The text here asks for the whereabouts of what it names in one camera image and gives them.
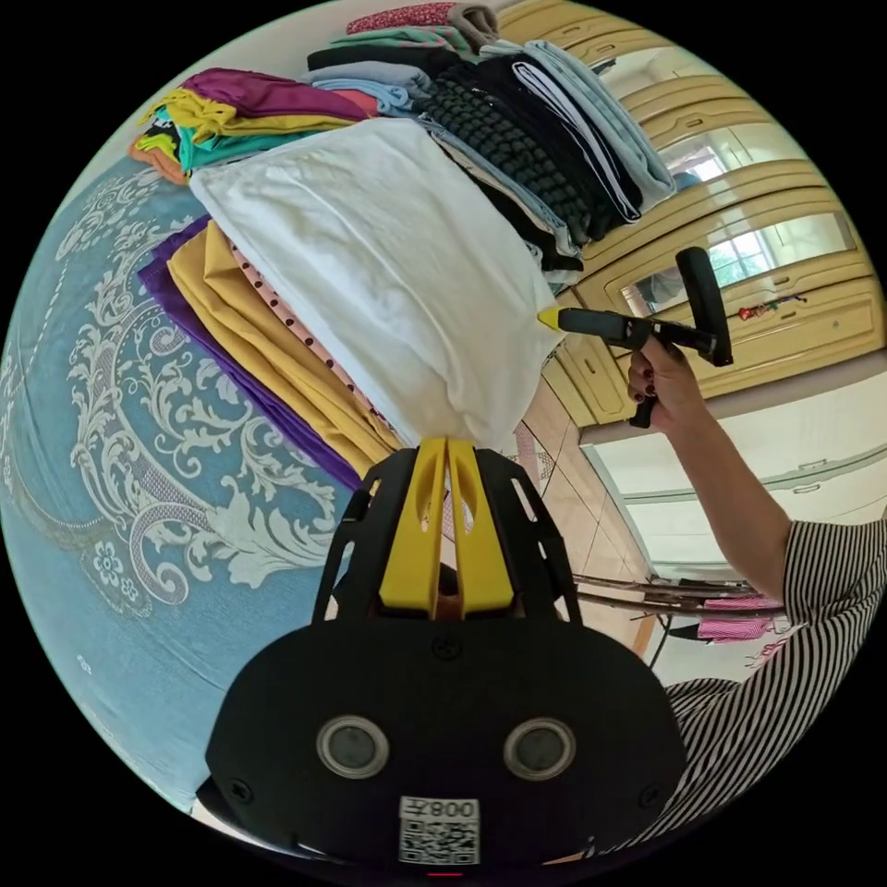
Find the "black and white striped shirt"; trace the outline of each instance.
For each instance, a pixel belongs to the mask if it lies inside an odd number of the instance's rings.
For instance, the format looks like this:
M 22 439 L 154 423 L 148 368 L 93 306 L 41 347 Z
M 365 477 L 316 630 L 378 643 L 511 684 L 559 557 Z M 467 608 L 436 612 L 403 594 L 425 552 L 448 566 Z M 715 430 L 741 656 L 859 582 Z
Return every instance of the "black and white striped shirt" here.
M 668 687 L 687 769 L 662 815 L 613 849 L 688 825 L 766 775 L 843 680 L 886 589 L 887 520 L 856 527 L 794 523 L 784 599 L 800 628 L 746 681 L 702 678 Z

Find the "polka dot fabric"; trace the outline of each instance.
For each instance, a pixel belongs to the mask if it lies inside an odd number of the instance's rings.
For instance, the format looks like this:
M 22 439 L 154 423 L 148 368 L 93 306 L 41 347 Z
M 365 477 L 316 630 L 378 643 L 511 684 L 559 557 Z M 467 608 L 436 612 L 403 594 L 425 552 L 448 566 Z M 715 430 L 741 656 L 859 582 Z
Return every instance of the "polka dot fabric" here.
M 283 321 L 290 333 L 304 342 L 305 345 L 307 345 L 308 348 L 310 348 L 310 350 L 333 371 L 335 377 L 354 395 L 355 399 L 362 407 L 364 407 L 364 409 L 368 409 L 372 416 L 376 416 L 388 425 L 388 421 L 382 413 L 380 413 L 370 401 L 367 400 L 354 382 L 352 382 L 351 377 L 345 372 L 345 370 L 343 370 L 342 367 L 330 357 L 326 348 L 324 348 L 320 342 L 311 335 L 298 317 L 286 306 L 283 300 L 277 296 L 277 293 L 274 292 L 268 282 L 258 271 L 256 271 L 255 268 L 252 267 L 247 257 L 233 243 L 231 243 L 230 240 L 228 241 L 228 245 L 231 247 L 231 254 L 237 260 L 237 263 L 240 265 L 240 270 L 246 276 L 247 280 L 249 280 L 256 292 L 261 296 L 262 301 L 264 301 L 274 314 Z
M 448 25 L 449 11 L 455 3 L 422 3 L 418 6 L 399 6 L 397 9 L 386 9 L 371 16 L 357 18 L 348 23 L 346 33 L 361 34 L 365 30 L 383 30 L 385 28 L 403 28 L 408 25 L 420 27 Z

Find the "camera lens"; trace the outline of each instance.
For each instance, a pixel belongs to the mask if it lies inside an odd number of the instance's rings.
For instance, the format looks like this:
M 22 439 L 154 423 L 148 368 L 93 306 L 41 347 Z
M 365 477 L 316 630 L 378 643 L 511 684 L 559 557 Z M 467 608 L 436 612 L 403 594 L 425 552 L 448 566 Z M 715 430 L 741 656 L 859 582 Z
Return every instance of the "camera lens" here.
M 321 728 L 317 752 L 323 763 L 339 776 L 367 779 L 385 766 L 388 740 L 372 721 L 344 715 Z
M 576 754 L 576 739 L 566 724 L 534 718 L 516 727 L 505 740 L 505 766 L 520 779 L 553 779 L 566 770 Z

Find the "sticker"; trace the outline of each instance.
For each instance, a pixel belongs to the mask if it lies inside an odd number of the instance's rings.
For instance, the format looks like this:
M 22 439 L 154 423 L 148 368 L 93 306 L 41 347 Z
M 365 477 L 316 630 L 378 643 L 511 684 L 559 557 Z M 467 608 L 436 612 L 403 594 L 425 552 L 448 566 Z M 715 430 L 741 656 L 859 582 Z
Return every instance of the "sticker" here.
M 400 799 L 401 862 L 423 866 L 480 863 L 480 804 L 437 797 Z

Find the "blue bedspread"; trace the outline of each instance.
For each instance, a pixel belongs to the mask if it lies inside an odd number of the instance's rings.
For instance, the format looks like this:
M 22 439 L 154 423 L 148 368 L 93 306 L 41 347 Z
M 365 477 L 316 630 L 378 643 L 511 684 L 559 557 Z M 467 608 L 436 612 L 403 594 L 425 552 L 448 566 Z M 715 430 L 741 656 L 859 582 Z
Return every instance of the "blue bedspread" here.
M 310 619 L 347 493 L 165 318 L 136 271 L 203 212 L 125 159 L 46 232 L 0 366 L 0 515 L 67 692 L 188 810 L 225 690 Z

